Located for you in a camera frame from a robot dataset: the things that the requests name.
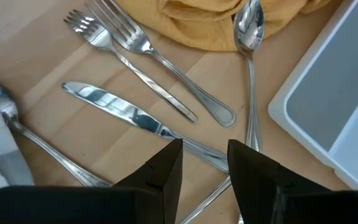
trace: spoon handle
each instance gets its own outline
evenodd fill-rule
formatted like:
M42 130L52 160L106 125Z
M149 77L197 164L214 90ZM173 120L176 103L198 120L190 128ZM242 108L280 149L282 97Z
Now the spoon handle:
M44 140L39 138L36 134L34 134L32 131L30 131L23 125L16 123L15 126L18 129L20 129L21 133L25 137L37 143L47 153L53 156L53 158L55 158L59 163L61 163L64 167L66 167L66 169L70 171L71 174L73 174L74 177L77 178L77 180L85 187L111 187L112 186L109 182L102 180L99 177L96 177L95 175L91 174L84 168L75 164L73 161L69 160L62 153L58 152L56 149L54 149L52 146L50 146L48 143L46 143Z
M262 138L260 137L258 112L256 106L255 70L251 56L246 57L249 69L249 114L247 123L246 145L257 152L262 152Z
M222 126L229 127L236 120L236 113L227 105L220 102L209 93L205 92L183 72L177 69L170 61L162 56L157 50L151 48L148 52L153 55L159 62L170 69L180 80L188 87L188 89L197 97L204 107L211 113L214 119Z
M188 224L193 221L210 203L218 198L228 187L230 187L230 177L226 177L219 186L215 188L201 203L199 203L182 221L180 224Z

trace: stainless steel cutlery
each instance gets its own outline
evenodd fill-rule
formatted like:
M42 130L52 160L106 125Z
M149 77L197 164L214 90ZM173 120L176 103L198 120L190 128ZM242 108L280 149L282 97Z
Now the stainless steel cutlery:
M153 55L159 62L180 78L219 124L228 127L235 122L236 114L232 109L204 91L183 72L177 69L170 61L152 47L147 34L118 6L117 3L113 0L108 1L110 5L106 0L93 0L98 11L107 18L105 21L102 20L101 16L99 16L92 7L87 4L86 7L105 25L105 27L108 28L110 34L119 44L134 53Z
M234 18L234 38L237 48L247 59L250 80L250 107L246 144L258 152L262 152L262 140L258 125L255 94L255 71L252 61L253 51L260 45L264 36L264 14L259 0L250 0ZM204 210L214 199L221 195L231 185L230 178L225 179L215 190L213 190L200 204L198 204L189 215L181 222L186 224ZM238 224L244 221L240 215Z
M86 16L80 11L70 12L64 21L77 33L86 39L91 45L101 49L110 50L123 64L131 69L146 85L148 85L156 94L161 96L166 102L171 104L177 111L185 116L192 123L197 123L197 116L189 110L183 103L172 96L167 90L148 77L130 63L114 47L112 38L106 28L92 17Z
M183 139L183 145L186 150L221 171L229 172L227 157L224 153L182 136L130 102L87 83L66 82L62 85L62 88L69 94L134 126L146 129L167 139Z
M32 131L27 129L19 122L19 112L16 103L10 92L0 85L0 112L9 127L18 133L21 133L31 141L38 144L42 149L55 158L63 167L65 167L73 176L86 187L111 187L112 185L82 168L62 153L54 149L51 145L46 143Z

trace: yellow towel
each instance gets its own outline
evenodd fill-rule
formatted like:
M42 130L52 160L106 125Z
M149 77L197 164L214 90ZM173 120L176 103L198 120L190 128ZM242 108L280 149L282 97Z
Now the yellow towel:
M115 0L132 18L190 47L236 50L232 15L248 0ZM260 0L265 38L299 12L309 13L330 0Z

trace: cutlery tray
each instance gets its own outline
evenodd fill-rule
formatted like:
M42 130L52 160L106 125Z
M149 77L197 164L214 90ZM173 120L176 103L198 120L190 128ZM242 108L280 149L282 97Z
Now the cutlery tray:
M345 0L268 107L269 115L358 189L358 0Z

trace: wooden table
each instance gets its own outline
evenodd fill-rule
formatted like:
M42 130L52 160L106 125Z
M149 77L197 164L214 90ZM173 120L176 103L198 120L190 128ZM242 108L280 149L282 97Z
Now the wooden table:
M83 0L0 1L0 83L17 98L21 121L57 149L100 176L117 182L168 142L132 127L68 94L62 82L101 86L140 106L185 136L226 152L227 140L244 142L247 69L235 52L191 49L148 30L155 48L210 94L237 113L230 128L220 126L168 70L145 55L123 51L140 68L185 102L200 118L186 121L121 62L75 35L62 19ZM347 189L333 173L267 114L267 105L331 17L339 1L294 19L255 53L257 101L264 154L330 189ZM57 161L32 142L15 136L38 185L80 185ZM178 220L225 178L185 153ZM236 223L232 189L225 191L195 223Z

